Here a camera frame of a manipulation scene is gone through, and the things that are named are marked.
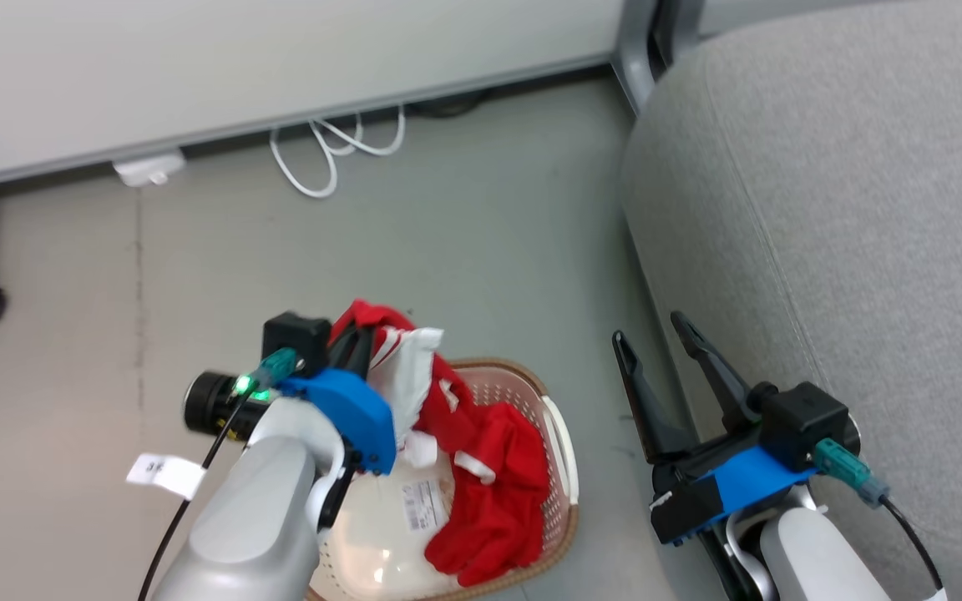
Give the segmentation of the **grey partition foot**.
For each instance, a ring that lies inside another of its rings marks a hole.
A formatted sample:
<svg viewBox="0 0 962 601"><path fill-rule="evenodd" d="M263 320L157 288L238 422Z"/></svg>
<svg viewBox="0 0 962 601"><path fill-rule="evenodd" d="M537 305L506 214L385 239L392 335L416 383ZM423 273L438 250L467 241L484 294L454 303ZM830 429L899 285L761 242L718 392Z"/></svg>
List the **grey partition foot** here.
<svg viewBox="0 0 962 601"><path fill-rule="evenodd" d="M639 115L656 86L649 39L656 25L661 0L623 0L610 65L630 110Z"/></svg>
<svg viewBox="0 0 962 601"><path fill-rule="evenodd" d="M700 37L700 20L706 0L673 0L671 51L678 58L695 47Z"/></svg>

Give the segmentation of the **printed basket sticker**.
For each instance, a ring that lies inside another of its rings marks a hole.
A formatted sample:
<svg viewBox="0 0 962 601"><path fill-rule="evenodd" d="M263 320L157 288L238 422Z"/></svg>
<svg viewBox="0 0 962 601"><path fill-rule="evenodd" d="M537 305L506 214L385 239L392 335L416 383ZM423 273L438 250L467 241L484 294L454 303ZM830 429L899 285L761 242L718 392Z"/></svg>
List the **printed basket sticker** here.
<svg viewBox="0 0 962 601"><path fill-rule="evenodd" d="M436 479L417 480L401 486L402 506L408 531L437 533L449 521L444 506L442 483Z"/></svg>

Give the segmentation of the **wide white partition panel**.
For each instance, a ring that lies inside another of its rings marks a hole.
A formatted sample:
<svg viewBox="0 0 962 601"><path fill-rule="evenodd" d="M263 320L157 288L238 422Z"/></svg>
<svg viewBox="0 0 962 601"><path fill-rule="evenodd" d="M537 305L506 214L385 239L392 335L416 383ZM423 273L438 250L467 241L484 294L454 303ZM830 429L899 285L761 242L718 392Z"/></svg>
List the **wide white partition panel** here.
<svg viewBox="0 0 962 601"><path fill-rule="evenodd" d="M0 0L0 181L603 63L625 0Z"/></svg>

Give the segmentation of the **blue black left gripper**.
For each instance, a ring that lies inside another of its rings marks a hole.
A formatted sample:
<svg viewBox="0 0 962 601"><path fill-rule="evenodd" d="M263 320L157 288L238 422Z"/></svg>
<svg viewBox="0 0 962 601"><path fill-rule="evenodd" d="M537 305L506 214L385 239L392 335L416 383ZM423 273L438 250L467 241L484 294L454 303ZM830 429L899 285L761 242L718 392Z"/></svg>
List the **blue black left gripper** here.
<svg viewBox="0 0 962 601"><path fill-rule="evenodd" d="M387 476L396 463L396 427L388 403L363 380L369 374L374 339L374 327L345 327L329 346L332 368L311 379L290 377L266 391L252 392L238 412L234 411L235 395L251 380L218 371L203 372L184 396L185 427L191 432L218 435L230 425L226 437L245 442L272 403L280 399L302 401L317 408L347 441L359 471Z"/></svg>

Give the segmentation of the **white power adapter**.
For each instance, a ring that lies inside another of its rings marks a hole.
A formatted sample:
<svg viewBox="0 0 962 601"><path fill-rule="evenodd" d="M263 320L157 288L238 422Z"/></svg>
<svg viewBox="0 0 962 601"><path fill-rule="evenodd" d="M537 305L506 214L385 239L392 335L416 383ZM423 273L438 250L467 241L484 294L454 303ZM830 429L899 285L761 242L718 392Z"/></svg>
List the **white power adapter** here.
<svg viewBox="0 0 962 601"><path fill-rule="evenodd" d="M130 188L165 185L186 164L186 157L179 148L111 161L114 172Z"/></svg>

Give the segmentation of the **red and white garment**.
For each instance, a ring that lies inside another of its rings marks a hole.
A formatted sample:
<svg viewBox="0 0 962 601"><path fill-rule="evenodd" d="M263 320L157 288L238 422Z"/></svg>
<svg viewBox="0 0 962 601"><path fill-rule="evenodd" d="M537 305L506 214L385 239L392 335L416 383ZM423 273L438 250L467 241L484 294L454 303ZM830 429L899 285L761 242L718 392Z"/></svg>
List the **red and white garment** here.
<svg viewBox="0 0 962 601"><path fill-rule="evenodd" d="M397 457L452 468L449 518L425 547L431 566L464 588L537 562L544 544L549 460L537 427L505 402L481 406L438 353L443 332L417 327L389 306L358 298L336 320L371 332L367 384L389 404Z"/></svg>

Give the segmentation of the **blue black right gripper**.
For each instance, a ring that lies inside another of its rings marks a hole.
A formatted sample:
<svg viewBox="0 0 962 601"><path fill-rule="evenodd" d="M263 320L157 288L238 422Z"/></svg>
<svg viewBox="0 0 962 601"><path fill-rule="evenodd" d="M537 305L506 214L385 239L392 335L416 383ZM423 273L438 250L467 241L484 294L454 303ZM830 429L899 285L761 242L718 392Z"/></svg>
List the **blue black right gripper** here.
<svg viewBox="0 0 962 601"><path fill-rule="evenodd" d="M685 353L702 369L728 433L696 444L666 422L644 367L623 331L612 350L645 460L653 466L651 525L663 544L683 544L702 530L778 495L816 474L818 438L771 437L752 388L682 311L671 324Z"/></svg>

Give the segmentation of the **grey fabric sofa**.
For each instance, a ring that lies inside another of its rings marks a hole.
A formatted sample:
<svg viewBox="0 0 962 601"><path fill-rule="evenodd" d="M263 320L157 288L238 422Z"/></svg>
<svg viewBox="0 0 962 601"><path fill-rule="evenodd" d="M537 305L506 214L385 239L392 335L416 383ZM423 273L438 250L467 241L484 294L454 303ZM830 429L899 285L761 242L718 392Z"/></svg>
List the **grey fabric sofa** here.
<svg viewBox="0 0 962 601"><path fill-rule="evenodd" d="M749 384L847 404L962 601L962 0L699 45L658 79L620 190L696 432L722 412L672 311Z"/></svg>

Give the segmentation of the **narrow white partition panel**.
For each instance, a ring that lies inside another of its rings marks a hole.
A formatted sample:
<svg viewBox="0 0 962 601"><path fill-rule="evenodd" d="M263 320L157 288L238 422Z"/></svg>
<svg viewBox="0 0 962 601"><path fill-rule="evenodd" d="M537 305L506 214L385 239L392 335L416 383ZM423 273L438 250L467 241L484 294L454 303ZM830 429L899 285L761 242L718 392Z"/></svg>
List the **narrow white partition panel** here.
<svg viewBox="0 0 962 601"><path fill-rule="evenodd" d="M714 37L748 24L792 15L836 10L848 5L889 3L890 0L705 0L697 26L700 37Z"/></svg>

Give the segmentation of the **cream perforated laundry basket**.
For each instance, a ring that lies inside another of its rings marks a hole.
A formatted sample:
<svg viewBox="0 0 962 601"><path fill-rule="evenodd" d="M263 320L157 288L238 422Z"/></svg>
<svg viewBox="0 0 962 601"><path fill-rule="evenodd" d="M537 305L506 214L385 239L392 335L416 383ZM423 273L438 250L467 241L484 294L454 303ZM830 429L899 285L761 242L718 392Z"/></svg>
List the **cream perforated laundry basket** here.
<svg viewBox="0 0 962 601"><path fill-rule="evenodd" d="M449 513L452 463L444 453L426 467L398 459L389 475L360 476L352 482L336 524L318 552L306 601L476 601L538 577L570 550L578 526L578 468L568 427L546 385L508 359L458 359L452 368L470 385L478 404L509 404L543 438L550 492L543 506L539 559L469 588L459 586L453 575L436 571L423 555L435 533L408 531L401 486L439 480Z"/></svg>

